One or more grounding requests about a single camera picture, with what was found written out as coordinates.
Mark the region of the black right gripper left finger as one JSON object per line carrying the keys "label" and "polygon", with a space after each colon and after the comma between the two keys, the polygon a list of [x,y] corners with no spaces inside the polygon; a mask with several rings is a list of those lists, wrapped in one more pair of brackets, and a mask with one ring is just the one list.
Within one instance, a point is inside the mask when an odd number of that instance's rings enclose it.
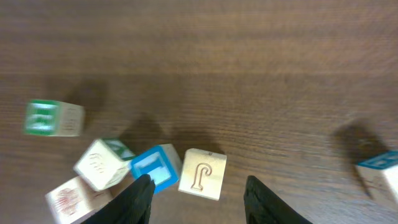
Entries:
{"label": "black right gripper left finger", "polygon": [[82,224],[148,224],[155,183],[144,174]]}

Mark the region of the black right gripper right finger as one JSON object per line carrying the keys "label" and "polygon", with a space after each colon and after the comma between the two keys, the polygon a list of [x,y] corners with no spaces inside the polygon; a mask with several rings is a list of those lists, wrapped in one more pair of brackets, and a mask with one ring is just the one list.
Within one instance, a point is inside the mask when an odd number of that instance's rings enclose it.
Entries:
{"label": "black right gripper right finger", "polygon": [[246,180],[244,207],[247,224],[312,224],[253,175]]}

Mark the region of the blue L wooden block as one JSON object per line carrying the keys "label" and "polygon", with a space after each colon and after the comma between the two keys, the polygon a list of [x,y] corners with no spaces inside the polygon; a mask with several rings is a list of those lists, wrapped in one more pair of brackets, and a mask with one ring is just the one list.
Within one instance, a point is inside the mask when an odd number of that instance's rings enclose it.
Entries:
{"label": "blue L wooden block", "polygon": [[135,179],[150,175],[157,194],[180,180],[182,160],[172,144],[161,144],[135,157],[130,168]]}

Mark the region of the plain J wooden block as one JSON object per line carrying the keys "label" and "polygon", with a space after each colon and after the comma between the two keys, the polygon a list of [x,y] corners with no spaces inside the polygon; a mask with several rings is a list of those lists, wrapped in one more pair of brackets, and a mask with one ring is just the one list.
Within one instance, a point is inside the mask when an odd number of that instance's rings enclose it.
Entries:
{"label": "plain J wooden block", "polygon": [[191,148],[185,152],[178,191],[218,201],[227,156]]}

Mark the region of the butterfly I wooden block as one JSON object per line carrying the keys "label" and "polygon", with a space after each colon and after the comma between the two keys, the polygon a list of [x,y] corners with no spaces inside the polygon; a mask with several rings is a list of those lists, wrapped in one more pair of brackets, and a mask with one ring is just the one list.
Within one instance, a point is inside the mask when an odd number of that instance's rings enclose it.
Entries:
{"label": "butterfly I wooden block", "polygon": [[397,151],[389,151],[356,165],[372,199],[397,209]]}

